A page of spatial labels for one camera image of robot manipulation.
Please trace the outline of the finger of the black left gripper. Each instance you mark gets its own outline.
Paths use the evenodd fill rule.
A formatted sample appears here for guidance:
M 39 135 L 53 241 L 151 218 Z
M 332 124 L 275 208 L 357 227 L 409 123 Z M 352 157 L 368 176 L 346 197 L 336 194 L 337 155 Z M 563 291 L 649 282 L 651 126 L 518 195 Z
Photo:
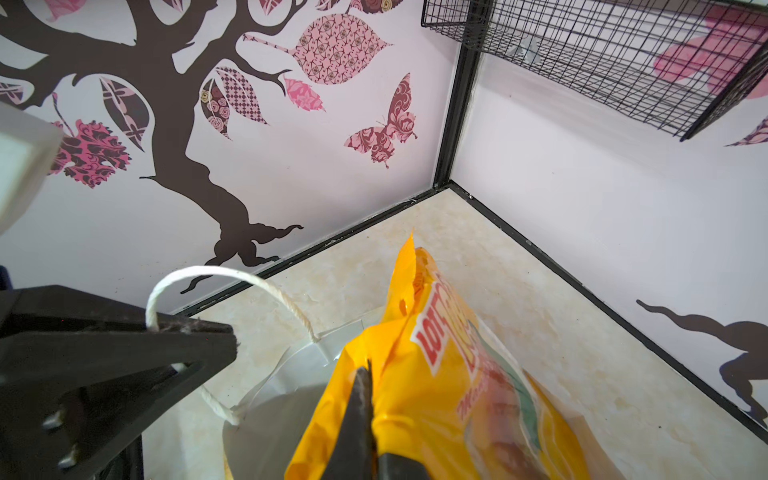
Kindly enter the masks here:
M 237 354 L 226 324 L 63 286 L 1 294 L 1 475 L 140 479 L 142 433 Z

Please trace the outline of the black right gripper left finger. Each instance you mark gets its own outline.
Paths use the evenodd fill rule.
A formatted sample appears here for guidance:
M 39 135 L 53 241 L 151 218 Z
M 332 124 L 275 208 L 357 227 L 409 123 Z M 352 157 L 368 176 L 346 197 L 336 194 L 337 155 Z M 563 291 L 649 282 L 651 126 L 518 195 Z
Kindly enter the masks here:
M 321 476 L 323 480 L 374 478 L 372 420 L 371 374 L 361 367 L 355 372 L 336 445 Z

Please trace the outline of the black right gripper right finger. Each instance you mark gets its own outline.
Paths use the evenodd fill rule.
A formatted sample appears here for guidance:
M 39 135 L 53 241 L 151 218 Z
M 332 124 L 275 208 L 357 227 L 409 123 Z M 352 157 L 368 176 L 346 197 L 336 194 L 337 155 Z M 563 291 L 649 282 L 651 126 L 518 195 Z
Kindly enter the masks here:
M 430 480 L 425 466 L 416 460 L 386 453 L 378 457 L 378 480 Z

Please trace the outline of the floral white paper bag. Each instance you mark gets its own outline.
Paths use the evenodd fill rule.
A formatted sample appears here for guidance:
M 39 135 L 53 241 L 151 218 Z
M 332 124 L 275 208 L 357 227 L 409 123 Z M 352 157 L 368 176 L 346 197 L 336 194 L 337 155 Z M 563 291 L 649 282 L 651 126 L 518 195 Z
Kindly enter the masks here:
M 205 386 L 198 391 L 224 422 L 226 475 L 230 479 L 281 479 L 320 404 L 343 348 L 360 335 L 363 320 L 316 333 L 310 320 L 279 288 L 255 275 L 221 266 L 174 271 L 153 288 L 146 304 L 147 330 L 160 329 L 157 303 L 174 283 L 198 276 L 222 276 L 258 287 L 280 303 L 306 330 L 307 340 L 289 347 L 275 368 L 232 408 Z

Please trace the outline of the yellow snack bag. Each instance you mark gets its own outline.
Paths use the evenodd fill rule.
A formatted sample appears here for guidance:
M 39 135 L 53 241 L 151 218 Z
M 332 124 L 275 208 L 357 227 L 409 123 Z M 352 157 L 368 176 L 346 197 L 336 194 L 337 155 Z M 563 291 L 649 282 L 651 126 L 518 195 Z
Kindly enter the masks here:
M 584 417 L 518 365 L 412 241 L 398 254 L 381 321 L 343 348 L 286 478 L 322 479 L 361 367 L 372 379 L 376 469 L 391 453 L 431 479 L 621 475 Z

